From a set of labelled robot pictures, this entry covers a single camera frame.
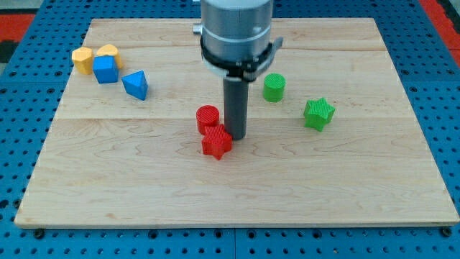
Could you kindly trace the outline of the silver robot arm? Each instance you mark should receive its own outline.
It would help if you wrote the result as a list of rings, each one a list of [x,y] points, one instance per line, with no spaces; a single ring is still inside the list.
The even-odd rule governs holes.
[[[283,38],[270,40],[272,0],[202,0],[201,52],[211,71],[231,81],[255,81],[275,59]]]

